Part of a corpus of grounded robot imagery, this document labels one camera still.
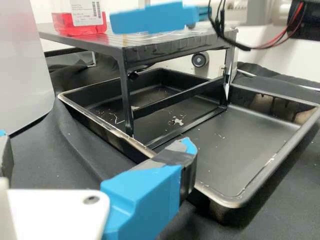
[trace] white label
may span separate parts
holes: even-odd
[[[104,23],[101,0],[70,0],[73,25],[90,26]]]

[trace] round knob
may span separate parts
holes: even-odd
[[[202,68],[209,63],[209,54],[207,52],[199,52],[192,56],[191,62],[196,68]]]

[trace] red wire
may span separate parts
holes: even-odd
[[[282,32],[280,32],[277,36],[275,36],[275,37],[274,37],[273,39],[271,39],[270,41],[268,41],[268,42],[266,42],[266,43],[264,43],[264,44],[262,44],[262,45],[259,45],[257,48],[265,47],[266,45],[272,44],[272,43],[274,43],[276,40],[278,40],[278,39],[288,30],[288,27],[296,20],[296,18],[297,18],[297,16],[298,16],[298,14],[300,13],[300,11],[301,11],[301,9],[302,9],[303,6],[304,6],[304,3],[303,3],[303,2],[300,2],[299,7],[297,8],[297,10],[296,10],[296,12],[295,12],[292,20],[289,22],[289,25],[286,26],[286,28],[285,28]]]
[[[295,27],[295,29],[294,29],[290,34],[288,34],[288,36],[286,37],[286,39],[283,40],[283,41],[281,41],[281,42],[279,42],[279,43],[277,43],[277,44],[275,44],[274,47],[279,46],[280,44],[284,43],[284,42],[287,41],[289,38],[291,38],[291,36],[292,36],[293,34],[295,34],[295,32],[299,29],[299,27],[300,27],[300,25],[301,25],[301,23],[302,23],[302,20],[303,20],[303,17],[301,17],[301,19],[300,19],[299,23],[297,24],[297,26]]]

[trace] black cloth surface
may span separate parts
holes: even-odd
[[[240,63],[239,68],[260,76],[319,87],[318,83],[286,77],[254,64]],[[117,75],[115,62],[106,58],[98,62],[98,68],[68,66],[53,71],[51,78],[55,92],[59,93]],[[238,224],[221,225],[205,207],[185,201],[157,239],[319,239],[319,127],[318,121],[244,208]],[[15,161],[12,188],[98,189],[101,180],[135,165],[74,120],[58,99],[47,116],[16,133],[11,143]]]

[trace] barcode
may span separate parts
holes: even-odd
[[[93,16],[97,16],[97,10],[96,10],[96,3],[93,1],[92,2],[92,9],[93,9]]]
[[[98,12],[98,18],[101,18],[101,11],[100,11],[100,2],[96,1],[96,9]]]

